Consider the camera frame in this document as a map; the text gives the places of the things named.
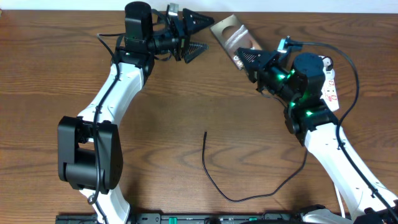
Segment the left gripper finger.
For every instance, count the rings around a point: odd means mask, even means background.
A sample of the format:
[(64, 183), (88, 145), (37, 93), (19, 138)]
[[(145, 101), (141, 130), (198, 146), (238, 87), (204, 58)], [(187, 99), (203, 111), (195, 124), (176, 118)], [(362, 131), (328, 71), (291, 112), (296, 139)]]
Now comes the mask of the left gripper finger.
[(204, 51), (208, 50), (208, 45), (198, 42), (190, 42), (185, 50), (183, 59), (185, 63), (190, 63)]
[(184, 31), (188, 35), (196, 34), (197, 32), (211, 26), (215, 22), (212, 17), (199, 14), (187, 8), (183, 8), (182, 14)]

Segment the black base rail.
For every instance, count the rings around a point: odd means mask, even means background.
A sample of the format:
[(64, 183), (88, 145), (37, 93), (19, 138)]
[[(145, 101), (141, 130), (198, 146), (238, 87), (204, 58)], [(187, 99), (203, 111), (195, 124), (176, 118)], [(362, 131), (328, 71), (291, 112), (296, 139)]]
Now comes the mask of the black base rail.
[(159, 213), (140, 213), (130, 215), (125, 222), (105, 222), (94, 215), (57, 215), (55, 223), (89, 224), (89, 223), (130, 223), (130, 224), (208, 224), (208, 223), (302, 223), (291, 215), (284, 213), (268, 213), (265, 215), (161, 215)]

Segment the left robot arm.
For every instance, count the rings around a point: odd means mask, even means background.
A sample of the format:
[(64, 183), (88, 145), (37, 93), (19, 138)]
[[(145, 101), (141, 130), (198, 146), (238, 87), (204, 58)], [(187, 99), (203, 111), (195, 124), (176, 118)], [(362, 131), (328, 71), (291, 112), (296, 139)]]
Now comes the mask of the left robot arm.
[(130, 2), (124, 11), (125, 31), (116, 34), (116, 46), (109, 50), (107, 80), (83, 111), (64, 116), (57, 127), (58, 176), (83, 194), (95, 212), (59, 215), (57, 223), (131, 221), (131, 206), (119, 186), (124, 165), (121, 120), (156, 61), (174, 58), (189, 63), (208, 48), (190, 38), (211, 26), (212, 17), (174, 3), (165, 13), (141, 1)]

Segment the white charger plug adapter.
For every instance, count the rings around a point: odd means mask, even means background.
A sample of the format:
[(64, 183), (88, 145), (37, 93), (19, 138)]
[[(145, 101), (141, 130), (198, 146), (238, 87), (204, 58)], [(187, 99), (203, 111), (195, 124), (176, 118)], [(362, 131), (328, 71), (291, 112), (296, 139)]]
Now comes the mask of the white charger plug adapter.
[(329, 56), (322, 56), (322, 62), (324, 65), (323, 71), (325, 74), (325, 78), (328, 80), (334, 79), (335, 71), (333, 69), (334, 66), (333, 59)]

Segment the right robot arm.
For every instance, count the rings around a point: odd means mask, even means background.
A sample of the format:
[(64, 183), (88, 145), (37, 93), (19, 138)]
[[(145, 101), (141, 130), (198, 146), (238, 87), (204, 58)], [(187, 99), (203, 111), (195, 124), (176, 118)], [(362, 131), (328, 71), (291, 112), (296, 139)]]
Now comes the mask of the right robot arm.
[(320, 162), (343, 197), (354, 223), (397, 223), (397, 196), (370, 171), (347, 140), (341, 121), (323, 99), (323, 59), (289, 52), (239, 48), (248, 78), (287, 103), (285, 125)]

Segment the white power strip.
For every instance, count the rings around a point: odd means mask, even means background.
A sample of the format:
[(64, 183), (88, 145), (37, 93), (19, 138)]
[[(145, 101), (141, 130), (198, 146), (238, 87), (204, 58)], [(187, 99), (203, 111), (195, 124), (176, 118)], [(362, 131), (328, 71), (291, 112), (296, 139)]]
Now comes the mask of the white power strip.
[(339, 109), (339, 103), (338, 103), (338, 97), (337, 97), (337, 92), (336, 92), (336, 85), (335, 85), (335, 80), (331, 79), (325, 79), (325, 82), (322, 86), (322, 95), (320, 97), (323, 99), (328, 106), (328, 108), (334, 112)]

